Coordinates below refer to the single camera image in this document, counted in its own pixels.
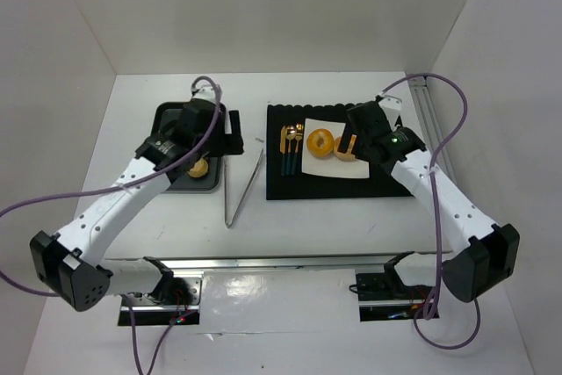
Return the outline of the glazed bagel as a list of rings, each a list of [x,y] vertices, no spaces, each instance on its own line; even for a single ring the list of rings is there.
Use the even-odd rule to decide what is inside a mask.
[[[354,134],[351,136],[348,148],[345,152],[341,152],[339,150],[342,137],[337,137],[334,140],[333,153],[338,160],[343,162],[354,162],[357,159],[353,154],[353,147],[355,146],[356,138],[357,137]]]
[[[333,134],[326,128],[313,130],[306,139],[308,152],[317,159],[326,159],[333,153]]]

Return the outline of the metal tongs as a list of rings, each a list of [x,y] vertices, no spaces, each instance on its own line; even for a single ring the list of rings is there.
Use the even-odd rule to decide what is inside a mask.
[[[245,173],[246,178],[243,183],[234,180],[230,160],[227,158],[223,160],[223,222],[226,229],[233,229],[239,219],[247,197],[261,171],[264,158],[264,147],[261,147],[252,170]]]

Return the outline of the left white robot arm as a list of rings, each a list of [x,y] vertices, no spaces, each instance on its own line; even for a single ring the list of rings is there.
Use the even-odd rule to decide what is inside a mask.
[[[91,309],[108,295],[139,293],[165,303],[186,289],[186,283],[156,258],[104,256],[135,216],[197,161],[242,154],[240,114],[229,111],[214,93],[211,88],[194,90],[177,119],[136,149],[111,193],[55,234],[39,232],[31,239],[39,279],[77,312]]]

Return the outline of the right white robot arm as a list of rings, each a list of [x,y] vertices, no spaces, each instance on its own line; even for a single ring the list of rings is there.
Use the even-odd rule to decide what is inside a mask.
[[[438,218],[436,226],[453,251],[440,265],[442,280],[456,299],[469,303],[512,275],[520,235],[481,212],[431,162],[432,154],[412,129],[391,126],[384,102],[377,97],[347,110],[339,149],[355,136],[353,155],[381,168]]]

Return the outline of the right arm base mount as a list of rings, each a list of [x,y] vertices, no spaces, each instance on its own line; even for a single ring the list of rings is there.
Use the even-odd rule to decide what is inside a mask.
[[[361,322],[412,320],[431,290],[426,285],[396,284],[382,272],[357,273],[348,289],[357,296]]]

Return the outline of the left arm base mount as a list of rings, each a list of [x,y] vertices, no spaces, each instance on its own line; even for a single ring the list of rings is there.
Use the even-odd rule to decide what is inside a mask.
[[[135,323],[139,327],[164,327],[171,321],[178,326],[198,325],[203,276],[201,270],[178,270],[175,273],[178,281],[161,302],[147,294],[127,294],[127,299],[121,300],[118,325],[131,326],[127,302],[132,306]]]

